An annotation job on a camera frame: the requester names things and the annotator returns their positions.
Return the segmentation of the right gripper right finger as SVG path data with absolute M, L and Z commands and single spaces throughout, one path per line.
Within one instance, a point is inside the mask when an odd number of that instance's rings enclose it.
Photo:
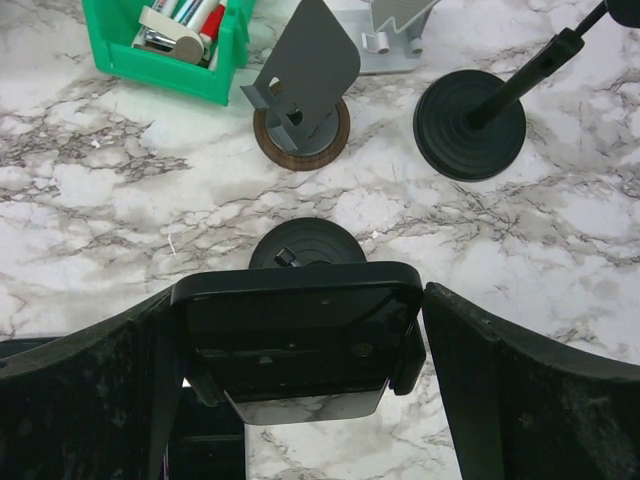
M 448 288 L 423 318 L 464 479 L 636 479 L 639 368 L 493 315 Z

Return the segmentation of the white folding phone stand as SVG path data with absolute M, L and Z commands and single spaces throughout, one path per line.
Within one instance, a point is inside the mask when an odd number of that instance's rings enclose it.
M 424 51 L 423 33 L 439 0 L 373 0 L 333 13 L 356 45 L 360 76 L 408 73 Z

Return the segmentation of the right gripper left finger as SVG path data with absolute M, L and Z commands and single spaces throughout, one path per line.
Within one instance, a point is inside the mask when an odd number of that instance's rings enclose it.
M 158 478 L 187 366 L 168 290 L 2 361 L 2 478 Z

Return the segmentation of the brown base phone stand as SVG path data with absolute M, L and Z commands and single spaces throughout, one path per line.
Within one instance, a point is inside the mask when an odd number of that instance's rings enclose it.
M 345 92 L 357 79 L 356 45 L 323 1 L 299 3 L 257 78 L 241 90 L 266 157 L 296 172 L 320 169 L 345 148 Z

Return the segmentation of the black phone stand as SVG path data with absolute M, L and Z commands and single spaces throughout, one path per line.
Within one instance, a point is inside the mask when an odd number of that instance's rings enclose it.
M 478 182 L 506 170 L 526 137 L 521 98 L 584 47 L 583 36 L 604 16 L 637 29 L 637 1 L 601 1 L 573 29 L 565 28 L 506 81 L 480 70 L 451 72 L 420 96 L 413 115 L 419 152 L 449 179 Z
M 195 350 L 187 381 L 207 403 L 224 395 L 194 344 L 185 313 L 188 303 L 214 295 L 301 292 L 381 284 L 406 286 L 420 293 L 416 337 L 423 349 L 424 360 L 418 379 L 426 358 L 418 326 L 424 293 L 418 271 L 402 262 L 370 261 L 347 230 L 333 222 L 308 217 L 284 222 L 266 234 L 246 269 L 197 273 L 176 283 L 171 305 L 185 322 Z

